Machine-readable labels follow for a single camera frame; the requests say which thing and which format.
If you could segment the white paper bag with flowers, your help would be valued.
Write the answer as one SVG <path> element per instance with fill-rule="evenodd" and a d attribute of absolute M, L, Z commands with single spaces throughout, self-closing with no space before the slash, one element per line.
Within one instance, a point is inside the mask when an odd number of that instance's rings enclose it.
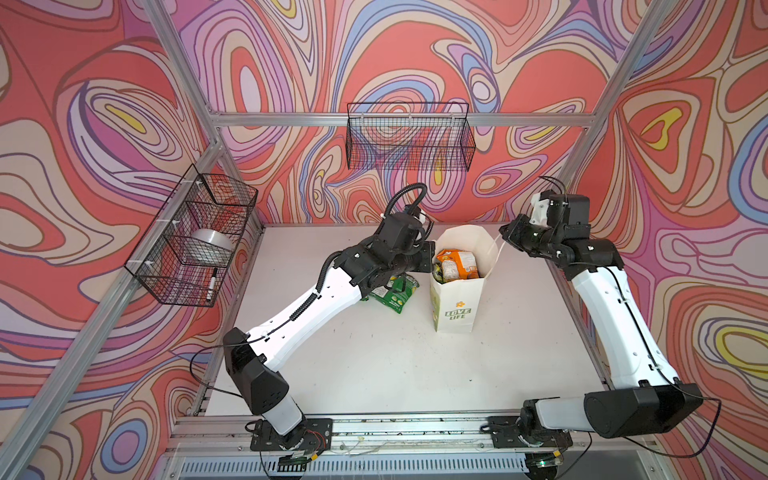
<path fill-rule="evenodd" d="M 434 328 L 439 333 L 469 333 L 473 330 L 483 288 L 493 272 L 501 251 L 498 239 L 479 225 L 462 225 L 447 229 L 436 241 L 436 253 L 444 249 L 472 252 L 480 277 L 438 283 L 432 273 L 430 295 Z"/>

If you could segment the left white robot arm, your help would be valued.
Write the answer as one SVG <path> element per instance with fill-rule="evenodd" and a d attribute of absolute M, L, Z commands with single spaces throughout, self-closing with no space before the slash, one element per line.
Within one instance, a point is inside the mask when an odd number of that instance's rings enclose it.
<path fill-rule="evenodd" d="M 277 436 L 278 447 L 305 449 L 306 416 L 292 398 L 280 369 L 329 320 L 391 278 L 427 273 L 435 253 L 431 221 L 415 204 L 385 213 L 375 232 L 324 261 L 314 286 L 266 322 L 223 339 L 226 372 L 250 412 Z"/>

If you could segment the orange snack bag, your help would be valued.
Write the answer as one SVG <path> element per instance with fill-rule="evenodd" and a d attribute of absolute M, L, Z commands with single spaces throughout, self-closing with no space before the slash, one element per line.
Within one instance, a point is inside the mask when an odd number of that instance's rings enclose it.
<path fill-rule="evenodd" d="M 470 251 L 453 249 L 444 249 L 437 253 L 432 273 L 440 284 L 480 277 L 475 255 Z"/>

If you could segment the green Fox's candy bag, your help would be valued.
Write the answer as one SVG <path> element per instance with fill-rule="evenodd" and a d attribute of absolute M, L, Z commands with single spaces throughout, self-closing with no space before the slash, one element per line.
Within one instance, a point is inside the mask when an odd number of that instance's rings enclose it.
<path fill-rule="evenodd" d="M 419 282 L 412 275 L 401 274 L 391 277 L 384 286 L 372 290 L 369 297 L 395 313 L 401 314 L 419 287 Z"/>

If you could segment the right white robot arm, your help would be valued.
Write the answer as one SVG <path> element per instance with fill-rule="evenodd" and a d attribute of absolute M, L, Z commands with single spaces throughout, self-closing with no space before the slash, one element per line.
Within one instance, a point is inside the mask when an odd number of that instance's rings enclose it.
<path fill-rule="evenodd" d="M 550 261 L 580 296 L 610 369 L 607 390 L 525 402 L 517 427 L 528 441 L 563 431 L 603 438 L 671 431 L 705 401 L 661 352 L 631 293 L 623 259 L 607 239 L 591 235 L 590 201 L 546 190 L 530 214 L 500 228 L 502 238 L 531 258 Z"/>

